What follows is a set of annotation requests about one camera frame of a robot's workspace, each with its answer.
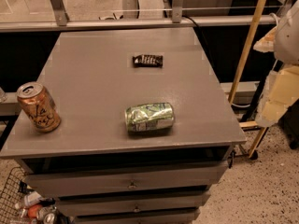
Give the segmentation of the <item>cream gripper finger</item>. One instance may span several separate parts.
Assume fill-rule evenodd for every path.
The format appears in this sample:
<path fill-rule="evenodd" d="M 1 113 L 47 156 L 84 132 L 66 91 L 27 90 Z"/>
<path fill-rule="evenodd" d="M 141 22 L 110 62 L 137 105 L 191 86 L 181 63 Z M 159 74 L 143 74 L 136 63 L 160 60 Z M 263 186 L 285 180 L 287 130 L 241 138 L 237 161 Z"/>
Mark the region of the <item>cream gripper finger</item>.
<path fill-rule="evenodd" d="M 266 78 L 255 121 L 261 127 L 276 124 L 299 99 L 299 66 L 286 64 Z"/>

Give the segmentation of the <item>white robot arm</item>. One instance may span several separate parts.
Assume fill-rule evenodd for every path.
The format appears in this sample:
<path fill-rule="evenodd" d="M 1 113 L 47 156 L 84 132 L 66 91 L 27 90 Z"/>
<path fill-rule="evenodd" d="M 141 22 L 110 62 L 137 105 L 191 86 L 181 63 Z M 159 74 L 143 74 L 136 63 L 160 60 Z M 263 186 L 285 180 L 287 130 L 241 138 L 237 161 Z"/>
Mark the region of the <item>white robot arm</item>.
<path fill-rule="evenodd" d="M 253 48 L 273 52 L 283 62 L 278 72 L 269 72 L 257 107 L 255 121 L 261 127 L 270 127 L 299 99 L 299 1 Z"/>

